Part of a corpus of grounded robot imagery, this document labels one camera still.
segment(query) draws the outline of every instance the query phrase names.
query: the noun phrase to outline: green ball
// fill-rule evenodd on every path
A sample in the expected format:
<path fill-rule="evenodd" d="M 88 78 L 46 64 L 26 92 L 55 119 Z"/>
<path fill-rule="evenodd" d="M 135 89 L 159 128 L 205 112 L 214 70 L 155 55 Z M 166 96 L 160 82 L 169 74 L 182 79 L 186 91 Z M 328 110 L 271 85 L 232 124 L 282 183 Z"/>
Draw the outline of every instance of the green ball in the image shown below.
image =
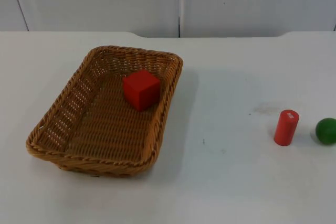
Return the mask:
<path fill-rule="evenodd" d="M 325 118 L 316 125 L 316 136 L 322 144 L 336 143 L 336 119 Z"/>

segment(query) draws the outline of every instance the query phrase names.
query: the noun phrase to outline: red cube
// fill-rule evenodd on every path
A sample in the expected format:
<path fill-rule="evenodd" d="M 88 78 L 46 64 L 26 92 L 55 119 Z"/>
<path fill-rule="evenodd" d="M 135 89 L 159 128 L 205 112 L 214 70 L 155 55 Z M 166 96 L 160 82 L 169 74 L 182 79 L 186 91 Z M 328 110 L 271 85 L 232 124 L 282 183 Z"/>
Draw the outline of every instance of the red cube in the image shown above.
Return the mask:
<path fill-rule="evenodd" d="M 146 70 L 122 79 L 125 99 L 138 111 L 143 111 L 160 99 L 160 81 Z"/>

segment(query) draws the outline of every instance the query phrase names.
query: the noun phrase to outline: white table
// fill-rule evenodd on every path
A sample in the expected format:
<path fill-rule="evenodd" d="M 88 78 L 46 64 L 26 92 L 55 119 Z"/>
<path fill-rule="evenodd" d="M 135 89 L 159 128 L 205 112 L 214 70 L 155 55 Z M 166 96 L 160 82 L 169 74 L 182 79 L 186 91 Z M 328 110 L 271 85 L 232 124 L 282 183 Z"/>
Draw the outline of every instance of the white table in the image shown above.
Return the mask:
<path fill-rule="evenodd" d="M 184 69 L 157 163 L 131 179 L 66 172 L 25 141 L 99 45 L 171 51 Z M 0 33 L 0 223 L 335 223 L 336 146 L 311 135 L 336 117 L 336 33 L 142 38 Z M 288 147 L 279 112 L 300 114 Z"/>

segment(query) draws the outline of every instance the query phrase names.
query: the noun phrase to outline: red cylinder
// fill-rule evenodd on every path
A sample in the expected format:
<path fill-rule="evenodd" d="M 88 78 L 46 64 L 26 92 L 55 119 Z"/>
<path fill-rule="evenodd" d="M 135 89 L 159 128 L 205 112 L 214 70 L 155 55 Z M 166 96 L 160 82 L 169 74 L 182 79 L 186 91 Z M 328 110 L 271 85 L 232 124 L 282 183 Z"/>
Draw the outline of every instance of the red cylinder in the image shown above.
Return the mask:
<path fill-rule="evenodd" d="M 297 112 L 294 110 L 282 111 L 275 131 L 274 141 L 281 146 L 290 145 L 298 122 L 299 114 Z"/>

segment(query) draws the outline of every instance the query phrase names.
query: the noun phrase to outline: woven texture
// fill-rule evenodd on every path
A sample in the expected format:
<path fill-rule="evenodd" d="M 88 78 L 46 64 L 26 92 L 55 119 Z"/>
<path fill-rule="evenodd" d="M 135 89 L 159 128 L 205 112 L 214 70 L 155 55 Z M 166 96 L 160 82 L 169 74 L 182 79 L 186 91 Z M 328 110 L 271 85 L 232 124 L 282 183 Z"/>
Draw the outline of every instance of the woven texture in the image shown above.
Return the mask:
<path fill-rule="evenodd" d="M 170 102 L 183 61 L 175 54 L 103 46 L 91 50 L 26 147 L 61 169 L 129 176 L 157 159 Z M 159 78 L 160 102 L 138 112 L 122 91 L 122 78 L 146 69 Z"/>

